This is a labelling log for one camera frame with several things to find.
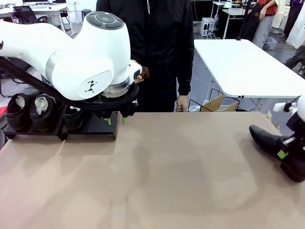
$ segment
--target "keyboard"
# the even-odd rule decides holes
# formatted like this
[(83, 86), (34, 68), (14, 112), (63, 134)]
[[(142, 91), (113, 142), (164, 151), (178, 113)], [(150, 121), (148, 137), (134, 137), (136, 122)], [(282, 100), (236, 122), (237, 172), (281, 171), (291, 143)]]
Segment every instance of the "keyboard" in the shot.
[(33, 5), (30, 6), (32, 9), (42, 9), (42, 8), (47, 8), (48, 6), (43, 6), (43, 5)]

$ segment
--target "person in black jacket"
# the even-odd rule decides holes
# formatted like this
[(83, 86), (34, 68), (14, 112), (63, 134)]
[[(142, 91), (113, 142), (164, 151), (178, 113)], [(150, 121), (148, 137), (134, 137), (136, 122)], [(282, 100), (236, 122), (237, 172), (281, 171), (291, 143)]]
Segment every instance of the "person in black jacket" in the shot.
[[(127, 25), (131, 59), (149, 69), (135, 80), (139, 112), (187, 112), (194, 39), (190, 0), (98, 0), (97, 11), (112, 13)], [(177, 98), (177, 80), (179, 97)]]

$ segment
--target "person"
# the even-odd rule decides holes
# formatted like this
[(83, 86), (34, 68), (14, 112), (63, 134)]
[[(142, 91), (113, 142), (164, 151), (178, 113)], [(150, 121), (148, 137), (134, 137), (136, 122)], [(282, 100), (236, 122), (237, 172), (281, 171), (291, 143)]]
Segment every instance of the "person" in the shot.
[(299, 16), (302, 9), (302, 1), (301, 0), (291, 0), (290, 1), (290, 10), (288, 14), (287, 23), (285, 25), (284, 34), (280, 37), (283, 39), (287, 39), (289, 34), (295, 24), (297, 17)]
[(259, 15), (260, 23), (256, 29), (252, 43), (262, 49), (272, 29), (273, 19), (277, 11), (277, 2), (276, 0), (258, 0), (258, 4), (262, 7)]
[(305, 41), (296, 50), (295, 55), (286, 61), (285, 65), (288, 68), (293, 69), (299, 62), (301, 62), (302, 65), (305, 65)]
[(149, 78), (135, 81), (138, 112), (173, 112), (175, 101), (177, 112), (187, 112), (194, 56), (191, 1), (98, 0), (96, 10), (125, 22), (131, 59), (149, 70)]

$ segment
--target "red cloth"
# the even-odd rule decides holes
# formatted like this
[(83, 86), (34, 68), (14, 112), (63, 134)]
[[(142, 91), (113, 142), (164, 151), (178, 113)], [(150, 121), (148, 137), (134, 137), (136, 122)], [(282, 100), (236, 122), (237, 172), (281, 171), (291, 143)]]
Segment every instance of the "red cloth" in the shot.
[(2, 115), (4, 115), (8, 110), (7, 106), (4, 107), (0, 107), (0, 117), (2, 117)]
[[(272, 0), (258, 0), (258, 4), (260, 5), (267, 5), (269, 2), (271, 2)], [(275, 15), (277, 11), (277, 4), (274, 4), (273, 6), (270, 6), (267, 11), (266, 11), (266, 15)]]

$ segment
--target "person's hand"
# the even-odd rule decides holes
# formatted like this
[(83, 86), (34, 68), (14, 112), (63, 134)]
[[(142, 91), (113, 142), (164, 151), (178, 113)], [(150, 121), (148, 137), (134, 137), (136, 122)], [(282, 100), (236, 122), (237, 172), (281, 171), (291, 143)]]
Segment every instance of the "person's hand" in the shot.
[(261, 13), (259, 15), (259, 21), (262, 21), (266, 15), (267, 9), (265, 7), (262, 8)]
[(187, 95), (180, 95), (178, 97), (176, 112), (187, 112)]
[(142, 79), (142, 77), (140, 75), (138, 75), (138, 77), (133, 81), (135, 84), (140, 83), (144, 81), (144, 79)]

